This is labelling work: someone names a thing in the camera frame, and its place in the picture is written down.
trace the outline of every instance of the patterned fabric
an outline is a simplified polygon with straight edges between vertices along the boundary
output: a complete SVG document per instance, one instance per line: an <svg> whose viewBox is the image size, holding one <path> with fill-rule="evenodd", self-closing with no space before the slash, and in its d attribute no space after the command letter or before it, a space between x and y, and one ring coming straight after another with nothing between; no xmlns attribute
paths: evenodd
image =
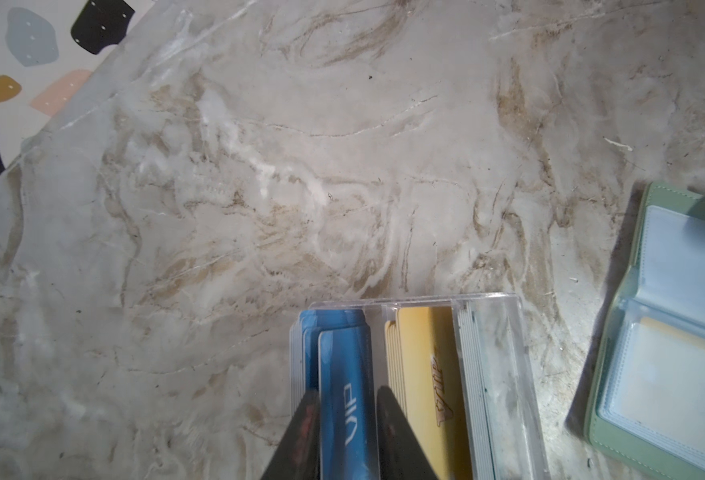
<svg viewBox="0 0 705 480"><path fill-rule="evenodd" d="M0 0L0 174L154 0Z"/></svg>

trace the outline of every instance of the stack of cards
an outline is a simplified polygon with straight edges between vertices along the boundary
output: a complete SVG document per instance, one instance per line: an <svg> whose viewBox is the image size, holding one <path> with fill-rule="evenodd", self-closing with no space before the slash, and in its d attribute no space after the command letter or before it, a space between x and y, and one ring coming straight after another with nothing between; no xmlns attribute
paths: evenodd
<svg viewBox="0 0 705 480"><path fill-rule="evenodd" d="M517 296L324 302L291 327L293 408L320 396L320 478L378 479L375 389L441 480L549 478Z"/></svg>
<svg viewBox="0 0 705 480"><path fill-rule="evenodd" d="M291 333L292 342L302 339L303 384L294 390L320 394L320 478L378 478L371 330L363 311L307 310Z"/></svg>

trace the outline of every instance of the card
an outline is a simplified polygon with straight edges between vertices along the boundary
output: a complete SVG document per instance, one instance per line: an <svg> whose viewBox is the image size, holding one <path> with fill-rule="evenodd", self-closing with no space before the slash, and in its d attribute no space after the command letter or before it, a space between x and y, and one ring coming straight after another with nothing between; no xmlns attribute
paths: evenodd
<svg viewBox="0 0 705 480"><path fill-rule="evenodd" d="M300 313L305 389L318 388L318 336L324 330L366 324L363 310L305 310Z"/></svg>
<svg viewBox="0 0 705 480"><path fill-rule="evenodd" d="M319 334L320 478L379 478L368 325Z"/></svg>
<svg viewBox="0 0 705 480"><path fill-rule="evenodd" d="M403 393L403 358L401 357L398 325L395 320L385 323L385 349L387 352L387 383L405 415L405 395Z"/></svg>
<svg viewBox="0 0 705 480"><path fill-rule="evenodd" d="M462 379L449 306L398 310L406 418L435 475L470 480Z"/></svg>

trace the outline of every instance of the marble countertop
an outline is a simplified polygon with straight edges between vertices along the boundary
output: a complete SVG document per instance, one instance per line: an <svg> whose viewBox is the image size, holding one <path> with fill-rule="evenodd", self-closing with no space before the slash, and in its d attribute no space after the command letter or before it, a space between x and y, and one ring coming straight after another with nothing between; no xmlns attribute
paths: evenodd
<svg viewBox="0 0 705 480"><path fill-rule="evenodd" d="M0 178L0 478L259 478L315 300L511 291L552 478L705 2L159 0Z"/></svg>

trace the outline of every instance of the blue vip card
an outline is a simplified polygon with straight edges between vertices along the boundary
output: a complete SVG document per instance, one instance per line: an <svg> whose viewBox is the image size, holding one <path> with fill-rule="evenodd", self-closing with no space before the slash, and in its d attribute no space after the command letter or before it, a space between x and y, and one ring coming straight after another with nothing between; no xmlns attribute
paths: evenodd
<svg viewBox="0 0 705 480"><path fill-rule="evenodd" d="M320 332L365 324L366 317L363 315L363 310L305 310L300 313L305 389L318 389Z"/></svg>
<svg viewBox="0 0 705 480"><path fill-rule="evenodd" d="M320 478L379 478L368 325L319 334Z"/></svg>

